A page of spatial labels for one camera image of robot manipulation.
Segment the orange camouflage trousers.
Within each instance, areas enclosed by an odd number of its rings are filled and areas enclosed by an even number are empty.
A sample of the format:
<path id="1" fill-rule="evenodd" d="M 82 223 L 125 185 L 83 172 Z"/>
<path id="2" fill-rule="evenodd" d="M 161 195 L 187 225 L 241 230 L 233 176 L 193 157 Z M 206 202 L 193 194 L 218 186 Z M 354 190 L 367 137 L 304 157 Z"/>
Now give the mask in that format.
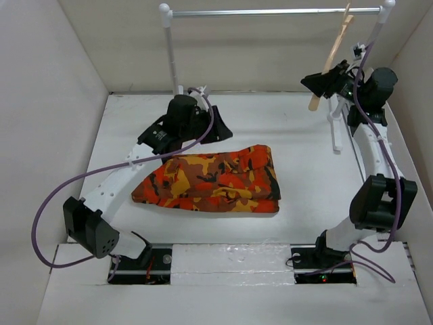
<path id="1" fill-rule="evenodd" d="M 168 159 L 131 193 L 133 202 L 207 213 L 276 213 L 281 192 L 270 147 Z"/>

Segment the beige wooden hanger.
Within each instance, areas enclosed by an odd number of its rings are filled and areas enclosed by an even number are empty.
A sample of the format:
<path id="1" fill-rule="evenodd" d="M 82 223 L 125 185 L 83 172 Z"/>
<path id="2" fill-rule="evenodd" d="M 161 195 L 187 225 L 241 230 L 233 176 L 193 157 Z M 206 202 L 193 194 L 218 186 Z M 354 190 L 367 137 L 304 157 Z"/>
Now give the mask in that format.
<path id="1" fill-rule="evenodd" d="M 344 15 L 343 15 L 343 20 L 342 20 L 342 23 L 340 25 L 340 30 L 338 32 L 338 36 L 336 37 L 334 44 L 331 48 L 331 51 L 327 57 L 327 60 L 325 62 L 323 70 L 322 70 L 322 74 L 326 74 L 329 72 L 329 70 L 332 66 L 332 62 L 334 61 L 334 58 L 336 57 L 336 54 L 338 52 L 338 49 L 340 48 L 342 40 L 343 40 L 347 30 L 348 30 L 348 27 L 352 23 L 352 19 L 354 18 L 354 16 L 352 14 L 349 14 L 351 4 L 352 4 L 352 1 L 349 1 L 347 3 L 346 9 L 345 9 Z M 319 102 L 320 102 L 320 98 L 318 96 L 316 96 L 315 94 L 313 94 L 311 97 L 308 109 L 312 112 L 316 111 L 318 109 Z"/>

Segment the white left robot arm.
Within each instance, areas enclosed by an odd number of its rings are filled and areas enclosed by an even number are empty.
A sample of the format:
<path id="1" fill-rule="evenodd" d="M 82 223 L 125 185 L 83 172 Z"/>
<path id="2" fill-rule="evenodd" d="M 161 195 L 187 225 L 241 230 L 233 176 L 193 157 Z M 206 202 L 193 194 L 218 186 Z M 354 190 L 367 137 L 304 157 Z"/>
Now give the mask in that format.
<path id="1" fill-rule="evenodd" d="M 196 144 L 219 142 L 232 135 L 204 88 L 190 88 L 186 95 L 175 95 L 166 114 L 137 138 L 125 162 L 107 167 L 107 178 L 82 198 L 69 197 L 65 201 L 67 234 L 92 257 L 114 255 L 136 268 L 146 267 L 151 259 L 151 244 L 137 234 L 112 227 L 115 214 L 150 171 L 151 164 L 168 160 Z"/>

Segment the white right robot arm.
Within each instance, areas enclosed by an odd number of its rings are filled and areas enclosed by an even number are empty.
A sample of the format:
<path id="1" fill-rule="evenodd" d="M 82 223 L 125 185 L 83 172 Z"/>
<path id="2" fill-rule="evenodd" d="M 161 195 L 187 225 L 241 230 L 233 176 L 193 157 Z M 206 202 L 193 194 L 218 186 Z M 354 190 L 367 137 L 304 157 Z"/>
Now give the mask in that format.
<path id="1" fill-rule="evenodd" d="M 349 248 L 376 232 L 395 233 L 415 200 L 417 184 L 398 169 L 388 142 L 385 105 L 398 82 L 390 68 L 377 68 L 356 81 L 359 68 L 345 60 L 325 74 L 305 76 L 301 83 L 317 97 L 338 95 L 348 106 L 346 123 L 358 146 L 366 180 L 350 203 L 348 217 L 317 239 L 311 259 L 320 267 L 339 263 Z"/>

